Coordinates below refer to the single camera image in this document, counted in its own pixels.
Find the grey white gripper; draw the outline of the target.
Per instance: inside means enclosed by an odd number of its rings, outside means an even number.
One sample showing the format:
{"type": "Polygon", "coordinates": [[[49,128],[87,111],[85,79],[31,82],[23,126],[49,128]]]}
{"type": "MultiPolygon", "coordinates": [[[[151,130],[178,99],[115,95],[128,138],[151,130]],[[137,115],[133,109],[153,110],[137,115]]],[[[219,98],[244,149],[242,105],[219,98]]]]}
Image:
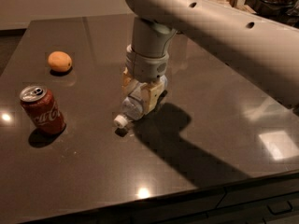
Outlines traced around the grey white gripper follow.
{"type": "Polygon", "coordinates": [[[124,95],[131,93],[138,84],[138,81],[150,82],[141,88],[141,98],[145,114],[148,114],[155,108],[160,95],[165,90],[165,81],[162,76],[166,72],[168,59],[168,54],[160,58],[149,58],[137,54],[131,45],[126,49],[126,68],[122,73],[122,92],[124,95]]]}

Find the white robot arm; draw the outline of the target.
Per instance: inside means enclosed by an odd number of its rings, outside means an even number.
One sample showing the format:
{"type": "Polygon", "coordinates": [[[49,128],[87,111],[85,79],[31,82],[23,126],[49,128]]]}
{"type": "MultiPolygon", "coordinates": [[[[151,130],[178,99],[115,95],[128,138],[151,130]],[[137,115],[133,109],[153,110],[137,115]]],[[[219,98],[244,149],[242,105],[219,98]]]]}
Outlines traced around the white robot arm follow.
{"type": "Polygon", "coordinates": [[[299,31],[208,0],[125,0],[139,17],[181,31],[273,99],[298,111],[299,31]]]}

